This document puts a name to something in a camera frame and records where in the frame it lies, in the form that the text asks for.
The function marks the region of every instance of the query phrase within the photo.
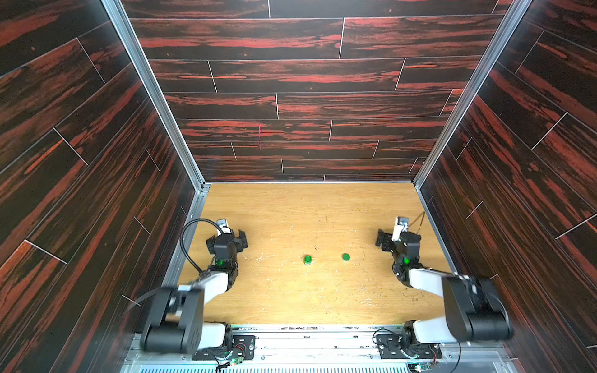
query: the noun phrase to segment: wooden tabletop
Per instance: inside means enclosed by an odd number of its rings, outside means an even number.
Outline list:
[[[201,217],[225,218],[245,231],[233,288],[205,306],[206,321],[243,323],[386,324],[444,314],[443,300],[403,286],[392,255],[375,246],[377,229],[391,233],[396,216],[415,219],[423,207],[412,184],[214,184]],[[418,222],[411,227],[417,231]],[[199,224],[190,256],[211,261]],[[449,271],[425,219],[421,262]],[[350,255],[349,261],[342,254]],[[303,257],[311,255],[305,266]],[[197,277],[186,263],[180,283]]]

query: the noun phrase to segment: dark red wood panel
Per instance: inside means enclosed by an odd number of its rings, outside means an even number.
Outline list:
[[[218,92],[393,91],[404,58],[210,61]]]
[[[278,94],[282,119],[395,118],[439,115],[450,90]]]
[[[195,159],[203,175],[282,175],[282,161],[228,161],[224,159]]]
[[[108,20],[100,0],[0,4],[0,76]]]
[[[597,25],[593,1],[535,1],[529,6],[525,18],[544,29],[597,51]]]
[[[131,63],[111,21],[81,35],[79,41],[105,82]]]
[[[516,74],[597,130],[597,53],[544,32]]]
[[[497,0],[496,7],[493,9],[493,14],[505,14],[512,5],[513,0]]]
[[[329,140],[331,124],[331,121],[327,119],[272,119],[262,121],[202,121],[178,119],[176,122],[186,141]]]
[[[421,140],[383,140],[377,144],[373,158],[426,157],[434,144],[434,138],[424,138]]]
[[[597,217],[593,217],[566,233],[558,241],[587,277],[596,282],[597,251],[595,251],[595,242],[597,242]]]
[[[486,14],[493,0],[270,0],[272,17],[405,17]]]
[[[114,198],[69,260],[69,265],[48,293],[31,323],[15,341],[8,357],[0,363],[3,368],[6,367],[8,371],[36,372],[42,367],[47,369],[47,362],[54,361],[59,356],[78,316],[83,313],[104,271],[109,268],[114,253],[118,253],[120,249],[128,252],[126,248],[120,248],[120,244],[125,242],[123,238],[127,239],[127,227],[134,221],[133,214],[144,199],[152,174],[156,172],[157,169],[147,153],[142,153],[142,157],[135,162]],[[146,234],[143,230],[140,237],[144,236],[146,239]],[[66,236],[64,230],[57,231],[54,235]],[[110,277],[113,280],[110,283],[118,284],[118,278]]]
[[[481,56],[407,58],[396,90],[464,88]]]
[[[187,141],[195,159],[236,159],[230,141]]]
[[[522,19],[497,60],[515,73],[542,32],[542,28]]]
[[[270,181],[323,181],[324,175],[208,175],[210,183],[267,183]]]
[[[276,96],[271,93],[165,93],[176,118],[276,119]]]
[[[119,186],[133,171],[137,159],[147,154],[144,146],[152,137],[157,121],[153,106],[146,102],[29,239],[69,261]]]
[[[207,61],[149,60],[164,92],[215,92]]]
[[[446,203],[447,199],[450,199],[451,205],[456,206],[456,209],[451,208],[450,210],[453,213],[458,211],[460,216],[466,219],[479,206],[482,198],[479,197],[475,188],[466,178],[456,161],[456,157],[454,157],[449,149],[444,150],[438,162],[441,166],[438,167],[435,184],[437,185],[437,189],[443,188],[443,191],[442,195],[438,195],[439,199],[436,205]],[[467,250],[466,248],[462,248],[462,251],[467,256],[474,253],[473,250]]]
[[[462,153],[466,145],[470,141],[470,135],[464,130],[464,126],[456,127],[454,134],[448,141],[448,148],[452,151],[452,154],[456,159]]]
[[[147,92],[131,63],[57,129],[81,157],[91,163],[146,98]]]
[[[491,160],[493,172],[508,180],[516,195],[528,205],[528,209],[553,237],[595,212],[527,148],[479,97],[469,107],[460,125],[463,124]]]
[[[267,0],[123,0],[131,18],[268,18]]]
[[[530,317],[535,320],[533,323],[536,323],[536,328],[541,331],[536,332],[536,335],[547,340],[554,340],[555,336],[559,336],[558,340],[567,341],[565,348],[568,349],[568,353],[565,354],[566,357],[560,356],[558,363],[562,366],[571,363],[576,371],[588,371],[586,370],[587,360],[582,358],[583,352],[579,350],[574,334],[579,337],[597,335],[593,329],[597,325],[593,321],[597,315],[597,304],[593,302],[597,296],[594,282],[579,271],[574,260],[558,246],[517,198],[511,188],[512,183],[497,172],[483,154],[481,146],[477,145],[476,138],[471,140],[458,162],[483,199],[483,204],[501,224],[505,237],[518,253],[520,259],[509,261],[509,264],[526,263],[528,276],[536,279],[535,281],[543,288],[542,293],[533,292],[534,297],[540,297],[540,300],[525,301],[538,302],[539,307],[542,308],[529,306],[525,312],[531,315]]]
[[[6,357],[14,341],[35,314],[65,268],[56,258],[23,241],[0,266],[0,337]]]
[[[481,55],[501,15],[352,18],[344,25],[343,58]]]
[[[102,85],[77,40],[0,77],[0,169]]]
[[[131,20],[148,58],[180,60],[337,58],[342,21]]]
[[[50,372],[85,371],[116,311],[149,233],[131,220]]]
[[[471,269],[469,269],[466,258],[460,251],[460,248],[469,244],[468,232],[455,224],[456,222],[462,222],[463,218],[460,216],[453,216],[442,205],[436,207],[435,203],[441,202],[439,197],[436,198],[436,195],[438,194],[439,193],[435,188],[433,188],[433,198],[427,203],[429,213],[433,217],[435,226],[444,240],[446,249],[450,253],[450,259],[452,259],[458,273],[470,273]]]
[[[491,69],[478,95],[530,148],[565,113],[499,63]]]
[[[409,174],[327,174],[324,181],[410,181],[416,172]]]
[[[185,172],[184,168],[179,165],[178,154],[172,148],[167,161],[164,162],[159,172],[153,174],[152,179],[147,184],[147,191],[143,191],[146,197],[140,208],[135,212],[135,218],[148,231],[153,231],[170,194],[181,194],[181,191],[177,188],[177,184],[181,184],[177,181],[181,172]]]
[[[130,301],[122,298],[106,330],[106,336],[97,346],[97,352],[88,373],[118,373],[122,361],[133,341],[133,330],[137,325],[140,309],[128,310]]]
[[[376,141],[268,141],[232,143],[237,159],[372,158]]]
[[[450,96],[446,100],[446,103],[444,104],[444,108],[442,109],[441,115],[450,115],[452,113],[452,111],[456,107],[456,104],[458,103],[458,100],[460,99],[460,96],[462,96],[463,91],[464,89],[462,88],[452,90],[452,93],[450,94]]]
[[[0,173],[0,263],[42,221],[85,167],[52,131]]]
[[[597,209],[597,132],[566,114],[533,151]]]
[[[303,174],[408,174],[416,158],[304,159],[285,161],[285,175]]]
[[[330,140],[410,140],[437,138],[446,116],[389,119],[336,119]]]

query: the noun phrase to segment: wire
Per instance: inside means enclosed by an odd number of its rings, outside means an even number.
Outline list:
[[[460,362],[460,356],[462,355],[462,345],[458,342],[458,360],[456,360],[456,365],[454,365],[454,369],[450,371],[450,373],[454,373],[456,368],[458,367],[458,363]]]
[[[216,229],[218,230],[218,232],[220,232],[221,234],[224,234],[224,231],[222,230],[222,228],[220,228],[218,226],[218,224],[214,223],[213,221],[209,220],[209,219],[203,219],[203,218],[198,218],[198,219],[193,219],[190,222],[186,223],[183,227],[183,231],[180,234],[180,238],[179,238],[179,243],[180,243],[180,250],[183,252],[184,256],[187,258],[187,260],[191,263],[191,265],[193,267],[195,267],[195,269],[197,270],[197,272],[199,273],[203,273],[203,270],[201,268],[199,268],[199,266],[197,265],[197,263],[195,263],[194,260],[192,260],[189,256],[189,252],[186,250],[186,248],[184,247],[184,233],[186,232],[186,230],[189,228],[189,226],[193,223],[198,223],[200,221],[204,221],[206,223],[210,223],[211,225],[213,225],[214,227],[216,227]]]
[[[493,299],[500,302],[501,308],[504,310],[504,318],[506,319],[506,324],[508,325],[508,329],[510,329],[510,317],[508,317],[508,311],[506,310],[506,306],[504,306],[504,304],[501,302],[501,299],[497,295],[493,294],[492,292],[486,292],[486,294],[492,296]]]
[[[390,332],[391,334],[393,334],[393,335],[397,336],[398,338],[400,338],[400,337],[401,337],[401,335],[399,335],[399,334],[396,334],[396,333],[394,333],[393,331],[391,331],[391,330],[388,330],[388,329],[386,329],[386,328],[381,328],[381,329],[378,329],[378,330],[374,331],[374,332],[373,332],[373,335],[371,336],[371,341],[373,341],[373,343],[374,343],[375,345],[377,345],[377,346],[385,346],[385,345],[384,345],[383,343],[381,343],[381,342],[375,342],[375,335],[376,335],[376,333],[378,333],[378,332],[380,332],[380,331],[382,331],[382,330],[385,330],[385,331],[387,331],[387,332]]]

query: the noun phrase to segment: robotic arm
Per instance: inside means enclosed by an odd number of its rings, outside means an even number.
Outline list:
[[[376,246],[392,253],[392,270],[402,284],[444,298],[445,316],[404,323],[402,352],[413,357],[437,343],[509,339],[512,326],[491,281],[425,267],[419,262],[420,241],[402,217],[392,234],[379,230],[377,235]]]
[[[203,308],[234,285],[238,276],[237,254],[248,244],[242,230],[234,237],[226,220],[218,220],[216,224],[221,232],[206,242],[210,254],[214,254],[212,264],[188,285],[158,289],[141,335],[141,349],[193,356],[198,350],[213,347],[232,350],[230,325],[204,322]],[[172,314],[179,315],[180,320],[168,320]]]

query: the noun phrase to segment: ventilation grille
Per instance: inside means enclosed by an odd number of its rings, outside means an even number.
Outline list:
[[[144,365],[141,373],[215,373],[215,368],[191,367],[189,365],[166,366]],[[392,367],[370,368],[227,368],[229,373],[409,373],[406,364],[396,363]]]

